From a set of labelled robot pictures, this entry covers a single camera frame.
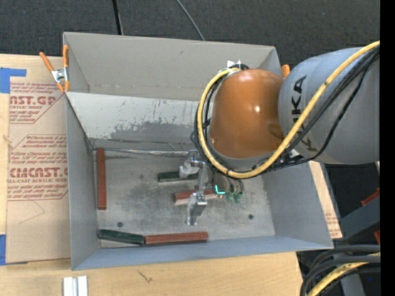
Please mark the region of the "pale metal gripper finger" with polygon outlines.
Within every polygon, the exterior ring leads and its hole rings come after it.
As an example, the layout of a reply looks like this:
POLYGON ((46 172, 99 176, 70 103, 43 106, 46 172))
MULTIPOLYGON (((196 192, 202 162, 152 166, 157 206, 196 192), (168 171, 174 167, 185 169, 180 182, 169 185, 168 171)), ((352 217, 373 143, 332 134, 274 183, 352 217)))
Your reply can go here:
POLYGON ((202 215, 207 207, 207 200, 203 193, 194 192, 190 195, 187 203, 186 224, 188 226, 196 225, 197 218, 202 215))
POLYGON ((198 178, 205 162, 197 150, 190 150, 185 161, 179 166, 180 178, 198 178))

